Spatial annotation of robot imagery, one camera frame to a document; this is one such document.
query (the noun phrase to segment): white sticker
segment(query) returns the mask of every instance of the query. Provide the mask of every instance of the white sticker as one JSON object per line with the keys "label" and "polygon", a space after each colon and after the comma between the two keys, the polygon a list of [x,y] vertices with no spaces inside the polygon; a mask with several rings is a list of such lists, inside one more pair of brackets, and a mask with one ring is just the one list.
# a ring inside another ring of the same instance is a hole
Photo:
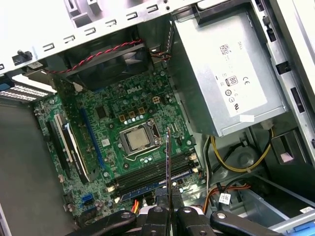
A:
{"label": "white sticker", "polygon": [[219,198],[219,203],[223,203],[226,205],[230,204],[231,194],[228,193],[221,193]]}
{"label": "white sticker", "polygon": [[231,117],[267,103],[251,59],[242,41],[218,44],[209,57],[225,105]]}
{"label": "white sticker", "polygon": [[36,68],[39,68],[41,66],[43,66],[43,64],[41,64],[41,63],[39,63],[37,61],[28,65],[28,67],[31,68],[31,69],[36,69]]}
{"label": "white sticker", "polygon": [[312,210],[314,210],[314,208],[308,206],[308,207],[306,207],[304,209],[301,209],[300,212],[302,212],[304,214],[304,213],[310,212]]}
{"label": "white sticker", "polygon": [[255,116],[240,115],[240,122],[255,122]]}
{"label": "white sticker", "polygon": [[102,140],[102,145],[103,145],[103,147],[110,145],[109,139]]}

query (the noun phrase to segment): blue connector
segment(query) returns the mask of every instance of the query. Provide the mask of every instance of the blue connector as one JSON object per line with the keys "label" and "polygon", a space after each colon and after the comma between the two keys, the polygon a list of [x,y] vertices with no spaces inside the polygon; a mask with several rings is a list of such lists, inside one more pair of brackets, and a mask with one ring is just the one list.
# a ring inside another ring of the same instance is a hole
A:
{"label": "blue connector", "polygon": [[87,202],[87,201],[90,201],[90,200],[92,200],[93,199],[93,194],[92,193],[89,193],[89,194],[87,194],[87,195],[84,195],[83,197],[82,197],[82,201],[85,203],[85,202]]}

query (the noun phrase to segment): power supply unit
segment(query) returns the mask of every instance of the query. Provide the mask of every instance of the power supply unit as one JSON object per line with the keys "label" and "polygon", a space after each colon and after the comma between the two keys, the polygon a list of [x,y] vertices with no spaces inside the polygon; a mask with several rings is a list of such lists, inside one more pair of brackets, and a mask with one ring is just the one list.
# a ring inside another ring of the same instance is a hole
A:
{"label": "power supply unit", "polygon": [[170,68],[195,132],[224,136],[284,113],[286,102],[247,10],[174,21]]}

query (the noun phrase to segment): red wire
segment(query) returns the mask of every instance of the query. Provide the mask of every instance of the red wire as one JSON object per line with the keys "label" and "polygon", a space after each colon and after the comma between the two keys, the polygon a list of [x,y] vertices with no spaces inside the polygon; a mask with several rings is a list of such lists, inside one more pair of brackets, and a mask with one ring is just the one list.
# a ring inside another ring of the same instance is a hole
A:
{"label": "red wire", "polygon": [[70,71],[73,71],[73,70],[76,70],[78,67],[82,66],[83,64],[89,62],[90,60],[92,60],[93,58],[95,57],[98,57],[100,55],[103,55],[103,54],[106,54],[106,53],[110,53],[110,52],[113,52],[113,51],[116,51],[117,49],[121,48],[121,47],[124,47],[124,46],[127,46],[127,45],[132,45],[132,44],[135,44],[135,43],[141,43],[142,40],[141,39],[138,39],[138,40],[134,40],[134,41],[131,41],[131,42],[125,42],[125,43],[122,43],[122,44],[119,44],[117,45],[116,47],[114,48],[110,48],[110,49],[107,49],[106,51],[102,51],[102,52],[98,52],[94,55],[91,55],[89,56],[88,58],[85,58],[84,60],[80,61],[78,64],[76,64],[74,67],[72,67],[71,69],[68,69],[68,70],[62,70],[62,71],[49,71],[49,70],[46,70],[46,72],[48,73],[51,73],[51,74],[63,74],[63,73],[68,73]]}

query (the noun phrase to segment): warning label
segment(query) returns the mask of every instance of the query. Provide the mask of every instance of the warning label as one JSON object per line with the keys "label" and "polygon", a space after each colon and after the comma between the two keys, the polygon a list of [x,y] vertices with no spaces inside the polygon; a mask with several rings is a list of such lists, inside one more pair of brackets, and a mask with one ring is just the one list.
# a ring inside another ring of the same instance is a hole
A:
{"label": "warning label", "polygon": [[242,41],[218,45],[213,53],[211,70],[231,117],[267,103]]}

